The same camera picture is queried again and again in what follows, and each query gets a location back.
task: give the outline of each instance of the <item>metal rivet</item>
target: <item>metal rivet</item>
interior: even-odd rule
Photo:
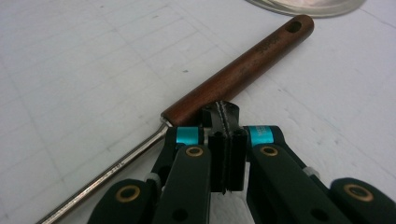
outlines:
[[[140,194],[140,188],[136,185],[128,185],[117,191],[116,199],[120,203],[128,203],[135,200]]]
[[[276,156],[277,155],[277,149],[273,147],[262,147],[260,149],[260,152],[264,154],[265,156]]]
[[[374,195],[368,189],[356,184],[347,184],[344,186],[344,191],[354,199],[362,202],[370,202],[374,199]]]
[[[189,147],[186,149],[186,154],[191,157],[200,157],[204,151],[200,147]]]

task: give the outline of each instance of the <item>hole in handle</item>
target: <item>hole in handle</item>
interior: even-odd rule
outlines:
[[[297,33],[303,25],[299,21],[294,21],[286,27],[289,33]]]

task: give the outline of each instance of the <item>screwdriver handle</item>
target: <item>screwdriver handle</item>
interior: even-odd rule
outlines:
[[[173,126],[196,125],[200,109],[215,101],[230,101],[314,30],[309,16],[299,15],[242,54],[213,77],[162,112]]]

